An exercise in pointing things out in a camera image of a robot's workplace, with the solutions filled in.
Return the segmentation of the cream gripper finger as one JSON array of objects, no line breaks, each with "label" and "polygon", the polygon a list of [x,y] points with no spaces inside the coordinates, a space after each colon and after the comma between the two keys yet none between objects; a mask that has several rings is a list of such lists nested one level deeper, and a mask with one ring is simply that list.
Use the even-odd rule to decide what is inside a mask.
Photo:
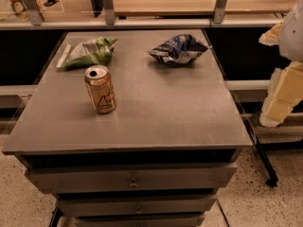
[{"label": "cream gripper finger", "polygon": [[285,69],[276,68],[259,116],[264,127],[281,124],[303,100],[303,63],[292,61]]},{"label": "cream gripper finger", "polygon": [[258,42],[260,44],[273,46],[273,45],[279,45],[280,43],[280,30],[282,27],[283,22],[279,22],[276,25],[274,25],[271,29],[263,33],[259,39]]}]

